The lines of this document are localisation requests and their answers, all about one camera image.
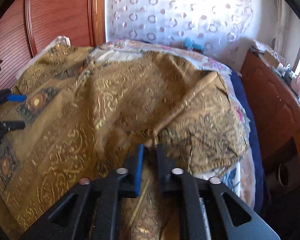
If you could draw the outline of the red-brown slatted wardrobe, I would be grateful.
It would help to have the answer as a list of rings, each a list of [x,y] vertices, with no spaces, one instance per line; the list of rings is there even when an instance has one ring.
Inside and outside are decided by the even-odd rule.
[[[0,90],[58,36],[82,47],[106,41],[104,0],[13,0],[0,17]]]

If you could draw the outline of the long wooden sideboard cabinet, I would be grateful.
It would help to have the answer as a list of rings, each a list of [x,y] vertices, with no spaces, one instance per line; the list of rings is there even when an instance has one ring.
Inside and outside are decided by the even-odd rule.
[[[273,190],[293,190],[300,186],[300,105],[296,95],[250,51],[241,74],[268,185]]]

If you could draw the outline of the cardboard box on cabinet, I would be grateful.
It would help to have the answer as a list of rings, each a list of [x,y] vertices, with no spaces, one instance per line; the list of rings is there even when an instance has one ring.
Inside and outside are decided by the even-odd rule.
[[[271,53],[267,50],[260,55],[260,59],[270,68],[274,67],[276,69],[280,65],[280,62],[275,58],[275,56],[271,55]]]

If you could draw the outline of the gold patterned brocade garment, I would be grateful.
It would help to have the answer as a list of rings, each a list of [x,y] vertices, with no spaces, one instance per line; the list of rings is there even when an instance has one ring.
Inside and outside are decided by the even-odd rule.
[[[198,53],[59,44],[29,66],[0,107],[23,120],[0,145],[0,194],[28,229],[80,178],[104,178],[136,144],[164,144],[199,178],[221,176],[250,150],[227,66]]]

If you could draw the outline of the white circle-patterned curtain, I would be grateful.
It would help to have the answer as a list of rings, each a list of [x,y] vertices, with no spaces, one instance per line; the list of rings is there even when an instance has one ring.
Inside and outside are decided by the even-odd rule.
[[[274,0],[105,0],[106,39],[170,47],[190,39],[206,55],[235,66],[251,40],[272,41],[276,14]]]

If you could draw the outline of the dark blue bed sheet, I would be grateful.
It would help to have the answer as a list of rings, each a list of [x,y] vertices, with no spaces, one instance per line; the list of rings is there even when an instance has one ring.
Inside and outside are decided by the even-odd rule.
[[[269,191],[262,166],[254,115],[241,78],[234,70],[231,71],[230,80],[230,94],[235,101],[235,109],[246,131],[250,153],[224,175],[223,181],[249,207],[261,214],[263,206],[269,202]]]

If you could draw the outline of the blue toy on headboard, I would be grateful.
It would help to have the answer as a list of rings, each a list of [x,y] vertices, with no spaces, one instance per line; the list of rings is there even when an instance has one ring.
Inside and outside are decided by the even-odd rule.
[[[183,49],[185,50],[190,50],[190,51],[195,51],[197,53],[204,53],[204,47],[200,44],[194,43],[190,38],[185,38],[183,46]]]

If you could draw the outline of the floral blue bed cover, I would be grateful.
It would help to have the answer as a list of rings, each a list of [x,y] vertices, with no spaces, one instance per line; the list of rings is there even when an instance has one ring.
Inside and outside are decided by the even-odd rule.
[[[231,70],[207,56],[125,40],[101,48],[57,43],[58,79],[71,85],[43,140],[50,166],[37,189],[44,210],[83,174],[106,176],[137,144],[166,153],[193,176],[224,175],[250,153],[230,94]]]

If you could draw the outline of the pink container on cabinet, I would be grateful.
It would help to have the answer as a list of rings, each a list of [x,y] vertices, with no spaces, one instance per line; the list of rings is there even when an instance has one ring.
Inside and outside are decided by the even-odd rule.
[[[293,77],[290,87],[294,91],[295,94],[300,93],[300,74]]]

